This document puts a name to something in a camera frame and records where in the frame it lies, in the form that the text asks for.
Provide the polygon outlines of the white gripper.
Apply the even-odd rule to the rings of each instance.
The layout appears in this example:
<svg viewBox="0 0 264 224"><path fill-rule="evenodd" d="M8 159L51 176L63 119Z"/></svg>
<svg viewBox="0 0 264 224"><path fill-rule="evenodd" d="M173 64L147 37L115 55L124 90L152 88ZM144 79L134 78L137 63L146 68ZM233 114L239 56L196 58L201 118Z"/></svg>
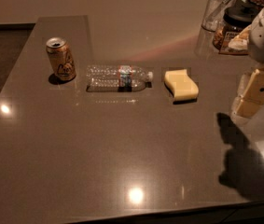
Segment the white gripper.
<svg viewBox="0 0 264 224"><path fill-rule="evenodd" d="M264 63L264 8L254 18L248 37L248 54ZM264 66L244 73L237 96L231 106L231 119L239 125L247 123L264 106Z"/></svg>

